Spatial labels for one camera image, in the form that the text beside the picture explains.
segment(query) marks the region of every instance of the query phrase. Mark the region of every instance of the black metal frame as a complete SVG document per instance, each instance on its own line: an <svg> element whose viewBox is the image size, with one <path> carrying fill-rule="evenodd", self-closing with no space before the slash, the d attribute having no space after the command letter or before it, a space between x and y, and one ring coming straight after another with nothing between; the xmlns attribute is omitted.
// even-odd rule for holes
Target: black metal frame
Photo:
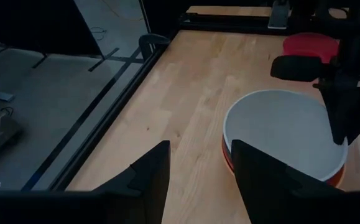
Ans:
<svg viewBox="0 0 360 224"><path fill-rule="evenodd" d="M333 32L330 28L322 26L318 20L303 20L299 17L290 16L288 19L288 27L285 30L268 29L269 17L262 16L219 16L219 15L202 15L195 13L183 13L177 19L176 24L171 24L171 32L160 32L168 38L173 40L180 30L203 30L213 32L234 32L242 34L262 34L262 35L292 35L298 32L317 32L331 36L333 38L344 37L346 34L341 32ZM109 110L99 121L98 125L92 130L89 136L83 141L81 147L73 155L72 159L68 161L65 168L57 176L54 182L50 185L50 190L65 190L72 178L76 175L83 163L87 160L93 149L99 143L105 132L111 126L113 121L118 117L127 102L131 99L140 84L144 81L146 76L152 70L159 58L163 55L168 44L162 44L162 39L156 43L148 39L145 42L140 41L140 48L144 49L145 45L151 45L148 49L154 49L151 52L143 52L147 58L144 58L144 64L138 70L133 79L128 83L127 87L111 105Z"/></svg>

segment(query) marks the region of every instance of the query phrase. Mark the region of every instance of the floor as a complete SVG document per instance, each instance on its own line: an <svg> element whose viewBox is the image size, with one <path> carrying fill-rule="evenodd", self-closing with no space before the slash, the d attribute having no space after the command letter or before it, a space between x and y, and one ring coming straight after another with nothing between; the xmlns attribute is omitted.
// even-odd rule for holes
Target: floor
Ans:
<svg viewBox="0 0 360 224"><path fill-rule="evenodd" d="M146 33L144 21L115 16L101 0L76 0L76 3L90 27L107 30L103 39L98 40L104 54L114 48L119 48L114 56L134 54L138 37ZM111 0L109 3L120 16L142 17L137 0ZM24 128L16 145L0 151L0 190L23 189L107 83L113 77L120 77L76 128L56 161L33 188L46 189L141 66L140 63L107 60L89 72L99 59L51 55L33 69L41 58L37 52L18 49L0 53L0 91L15 94L10 103L0 101L0 108L13 107L12 117Z"/></svg>

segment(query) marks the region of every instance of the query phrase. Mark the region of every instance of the red lid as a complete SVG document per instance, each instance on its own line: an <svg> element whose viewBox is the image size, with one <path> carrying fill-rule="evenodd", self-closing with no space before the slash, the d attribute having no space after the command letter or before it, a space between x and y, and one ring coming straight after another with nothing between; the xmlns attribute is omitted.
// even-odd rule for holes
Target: red lid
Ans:
<svg viewBox="0 0 360 224"><path fill-rule="evenodd" d="M316 33L300 33L284 40L283 55L316 56L323 63L337 55L339 43L326 35Z"/></svg>

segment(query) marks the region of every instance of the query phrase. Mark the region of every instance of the wooden table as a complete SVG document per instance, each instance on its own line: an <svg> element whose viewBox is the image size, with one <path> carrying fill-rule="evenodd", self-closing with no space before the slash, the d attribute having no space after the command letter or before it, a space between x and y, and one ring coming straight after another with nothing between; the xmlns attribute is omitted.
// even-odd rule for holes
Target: wooden table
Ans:
<svg viewBox="0 0 360 224"><path fill-rule="evenodd" d="M193 7L190 12L269 15L269 9ZM240 97L286 89L322 101L311 83L270 77L284 37L182 30L123 109L68 190L92 190L161 140L172 147L163 223L247 223L220 148L223 119ZM360 189L360 137L341 188Z"/></svg>

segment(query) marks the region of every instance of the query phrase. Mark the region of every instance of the bowl rim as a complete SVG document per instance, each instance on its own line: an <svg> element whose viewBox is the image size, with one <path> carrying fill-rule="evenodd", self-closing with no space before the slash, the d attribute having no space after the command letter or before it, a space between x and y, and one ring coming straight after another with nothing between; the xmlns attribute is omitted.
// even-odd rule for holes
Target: bowl rim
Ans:
<svg viewBox="0 0 360 224"><path fill-rule="evenodd" d="M224 118L224 123L223 123L223 136L224 136L224 141L225 141L225 145L227 146L228 148L228 151L229 153L231 153L231 145L229 143L229 140L228 140L228 137L226 135L226 123L227 123L227 118L228 118L228 115L229 115L229 112L232 110L232 108L237 104L239 103L241 100L243 100L244 98L248 97L248 96L251 96L251 95L254 95L254 94L258 94L258 93L261 93L261 92L265 92L265 91L281 91L281 92L287 92L287 93L293 93L293 94L297 94L297 95L302 95L306 98L309 98L310 100L313 100L315 102L317 102L319 105L321 105L325 110L325 106L322 105L318 100L316 100L315 98L307 95L307 94L304 94L304 93L299 93L299 92L295 92L295 91L290 91L290 90L280 90L280 89L272 89L272 90L257 90L257 91L253 91L251 93L248 93L246 94L245 96L241 97L240 99L238 99L237 101L235 101L235 103L233 103L229 109L227 110L227 113L225 114L225 118ZM344 141L343 141L343 144L341 145L342 148L343 148L343 156L340 160L340 163L338 164L338 166L333 169L329 174L327 174L326 176L320 178L319 180L320 181L327 181L329 180L330 178L332 178L337 172L339 172L339 170L342 168L343 165L345 165L346 163L346 160L347 160L347 156L348 156L348 140L347 140L347 137L344 138Z"/></svg>

